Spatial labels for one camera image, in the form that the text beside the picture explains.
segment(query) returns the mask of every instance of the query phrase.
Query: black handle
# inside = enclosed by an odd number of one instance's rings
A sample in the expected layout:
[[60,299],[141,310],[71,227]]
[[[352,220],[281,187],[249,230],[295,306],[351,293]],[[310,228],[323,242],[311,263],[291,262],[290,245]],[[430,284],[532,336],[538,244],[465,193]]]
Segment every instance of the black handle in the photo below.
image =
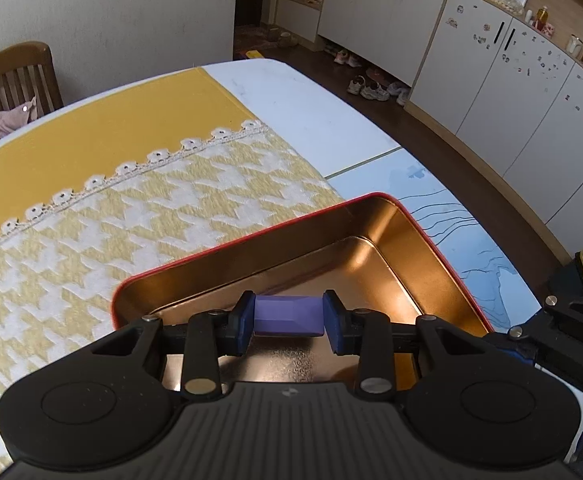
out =
[[498,34],[495,35],[494,44],[500,38],[500,33],[503,31],[503,27],[505,27],[505,22],[501,22],[500,28],[498,29]]
[[509,48],[509,44],[511,43],[511,38],[513,38],[513,34],[516,32],[516,29],[511,31],[511,34],[509,35],[509,40],[507,40],[507,44],[505,45],[505,52],[507,52],[507,49]]

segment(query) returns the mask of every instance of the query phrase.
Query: lace trim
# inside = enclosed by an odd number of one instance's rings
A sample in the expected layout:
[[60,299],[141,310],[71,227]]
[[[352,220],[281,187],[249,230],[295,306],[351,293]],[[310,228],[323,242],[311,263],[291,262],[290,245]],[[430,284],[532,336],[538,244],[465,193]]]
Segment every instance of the lace trim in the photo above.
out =
[[138,164],[133,160],[123,162],[123,164],[116,168],[116,174],[111,177],[106,177],[105,175],[93,175],[89,177],[82,191],[75,192],[73,189],[63,189],[52,196],[50,203],[38,203],[29,207],[24,213],[25,221],[20,221],[18,218],[10,218],[3,222],[0,227],[0,245],[17,233],[42,222],[47,217],[133,176],[155,170],[161,166],[166,166],[175,160],[180,160],[185,158],[185,156],[201,152],[210,146],[268,131],[269,128],[260,121],[247,120],[243,121],[241,129],[236,132],[228,128],[216,128],[212,131],[212,138],[209,140],[198,138],[183,139],[180,141],[182,147],[177,152],[170,153],[167,149],[154,150],[148,153],[147,162],[145,163]]

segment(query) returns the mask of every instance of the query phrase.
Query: table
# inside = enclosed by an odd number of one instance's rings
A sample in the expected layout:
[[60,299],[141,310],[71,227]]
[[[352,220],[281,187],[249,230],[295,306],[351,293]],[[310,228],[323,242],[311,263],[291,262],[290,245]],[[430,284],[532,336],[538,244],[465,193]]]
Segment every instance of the table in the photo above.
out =
[[159,76],[22,128],[0,141],[0,394],[110,332],[127,276],[373,191],[407,206],[495,329],[537,311],[426,168],[275,60]]

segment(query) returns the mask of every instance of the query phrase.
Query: chair backrest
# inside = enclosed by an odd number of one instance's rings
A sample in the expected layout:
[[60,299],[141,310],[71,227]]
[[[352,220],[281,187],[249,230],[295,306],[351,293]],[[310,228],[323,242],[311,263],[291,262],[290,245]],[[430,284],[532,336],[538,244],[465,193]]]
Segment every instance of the chair backrest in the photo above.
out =
[[38,116],[63,106],[52,63],[52,51],[47,44],[40,41],[19,43],[0,52],[1,88],[4,98],[0,93],[0,111],[11,110],[33,99],[34,95]]

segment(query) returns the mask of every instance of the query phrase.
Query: white wall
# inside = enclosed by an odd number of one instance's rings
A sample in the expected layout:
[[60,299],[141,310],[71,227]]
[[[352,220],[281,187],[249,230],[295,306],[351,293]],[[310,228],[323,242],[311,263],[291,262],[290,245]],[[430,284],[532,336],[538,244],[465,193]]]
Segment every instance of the white wall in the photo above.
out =
[[232,59],[235,0],[0,0],[0,50],[49,44],[65,104]]

